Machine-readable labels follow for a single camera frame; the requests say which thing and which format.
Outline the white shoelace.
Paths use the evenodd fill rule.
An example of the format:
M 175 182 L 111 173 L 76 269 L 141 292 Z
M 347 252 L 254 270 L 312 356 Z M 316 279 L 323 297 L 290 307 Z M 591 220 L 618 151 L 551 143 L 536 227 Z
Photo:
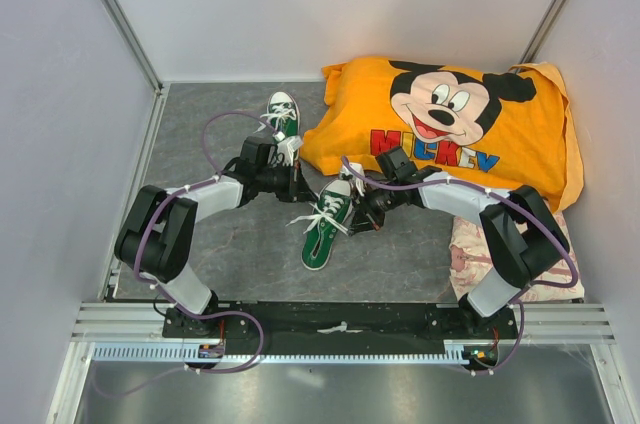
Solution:
M 351 202 L 348 197 L 338 196 L 331 193 L 323 194 L 317 204 L 313 204 L 313 214 L 301 215 L 287 223 L 287 226 L 301 222 L 309 221 L 309 225 L 305 230 L 308 233 L 314 226 L 329 223 L 336 230 L 347 235 L 348 230 L 341 220 L 337 220 L 340 211 L 346 209 L 351 210 Z

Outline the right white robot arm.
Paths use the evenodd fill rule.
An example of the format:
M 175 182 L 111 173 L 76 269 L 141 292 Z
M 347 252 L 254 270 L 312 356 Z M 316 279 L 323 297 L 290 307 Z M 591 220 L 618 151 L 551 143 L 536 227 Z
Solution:
M 341 161 L 354 180 L 350 234 L 381 229 L 386 214 L 403 205 L 445 212 L 482 229 L 492 269 L 458 301 L 457 321 L 465 335 L 483 336 L 494 316 L 533 286 L 578 283 L 568 239 L 533 187 L 494 189 L 438 167 L 419 169 L 399 146 L 376 157 L 382 180 L 367 177 L 345 157 Z

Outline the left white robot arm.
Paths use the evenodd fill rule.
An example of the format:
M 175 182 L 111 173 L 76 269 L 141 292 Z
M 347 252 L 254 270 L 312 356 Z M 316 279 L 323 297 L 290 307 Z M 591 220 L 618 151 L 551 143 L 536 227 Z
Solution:
M 219 326 L 217 296 L 189 264 L 197 223 L 240 208 L 261 193 L 285 203 L 314 202 L 303 177 L 299 136 L 248 137 L 240 155 L 212 178 L 179 188 L 141 188 L 116 238 L 114 256 L 141 282 L 155 285 L 185 314 L 185 326 L 208 337 Z

